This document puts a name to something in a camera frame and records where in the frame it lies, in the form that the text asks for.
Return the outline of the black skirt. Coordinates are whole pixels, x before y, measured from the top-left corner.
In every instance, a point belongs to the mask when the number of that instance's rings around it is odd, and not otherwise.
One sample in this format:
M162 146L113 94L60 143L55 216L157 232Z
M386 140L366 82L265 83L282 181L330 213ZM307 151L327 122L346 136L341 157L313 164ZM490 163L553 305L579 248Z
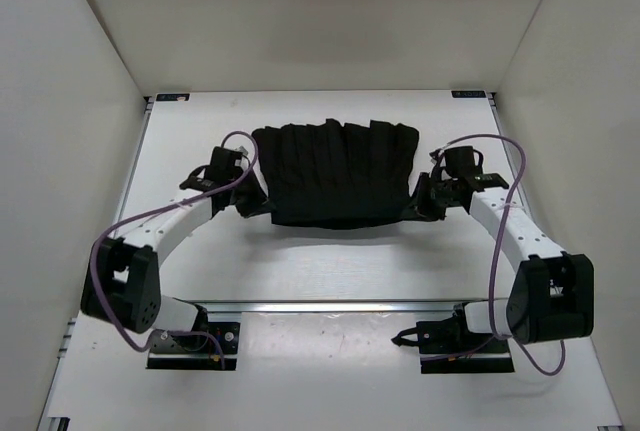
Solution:
M394 224L409 206L419 131L328 119L252 132L272 204L285 227L351 230Z

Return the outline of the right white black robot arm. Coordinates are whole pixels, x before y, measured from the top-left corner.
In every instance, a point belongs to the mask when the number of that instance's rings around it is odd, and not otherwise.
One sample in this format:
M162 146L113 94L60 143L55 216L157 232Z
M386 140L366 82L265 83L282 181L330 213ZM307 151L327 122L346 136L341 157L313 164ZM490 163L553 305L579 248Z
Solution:
M570 254L546 236L498 174L437 181L420 175L414 193L421 218L441 220L448 208L462 207L494 238L498 254L515 272L506 299L462 306L448 327L449 342L471 351L485 334L522 344L589 336L594 327L594 267L583 254Z

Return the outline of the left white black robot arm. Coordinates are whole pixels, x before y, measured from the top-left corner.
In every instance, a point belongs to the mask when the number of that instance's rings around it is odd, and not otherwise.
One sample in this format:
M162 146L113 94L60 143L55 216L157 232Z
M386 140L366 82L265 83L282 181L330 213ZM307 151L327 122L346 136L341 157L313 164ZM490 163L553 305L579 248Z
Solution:
M229 206L243 217L266 210L267 196L254 172L240 169L216 181L190 176L170 210L143 218L122 235L105 237L90 260L81 297L83 314L142 334L166 331L188 349L208 340L204 309L162 294L160 267L197 228Z

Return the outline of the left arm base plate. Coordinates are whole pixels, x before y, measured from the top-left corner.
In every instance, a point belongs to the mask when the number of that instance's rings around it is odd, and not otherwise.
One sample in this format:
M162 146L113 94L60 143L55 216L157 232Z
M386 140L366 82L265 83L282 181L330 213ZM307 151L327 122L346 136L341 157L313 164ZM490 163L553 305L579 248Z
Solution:
M239 314L212 313L199 306L196 334L155 337L148 352L148 370L235 371L240 344Z

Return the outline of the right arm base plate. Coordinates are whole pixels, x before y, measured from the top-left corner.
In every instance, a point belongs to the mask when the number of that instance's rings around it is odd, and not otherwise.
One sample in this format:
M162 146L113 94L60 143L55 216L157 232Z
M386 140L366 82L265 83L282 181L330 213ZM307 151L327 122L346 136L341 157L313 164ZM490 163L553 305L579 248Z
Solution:
M391 339L398 347L416 348L423 375L508 374L515 371L509 345L492 334L476 334L464 318L418 321Z

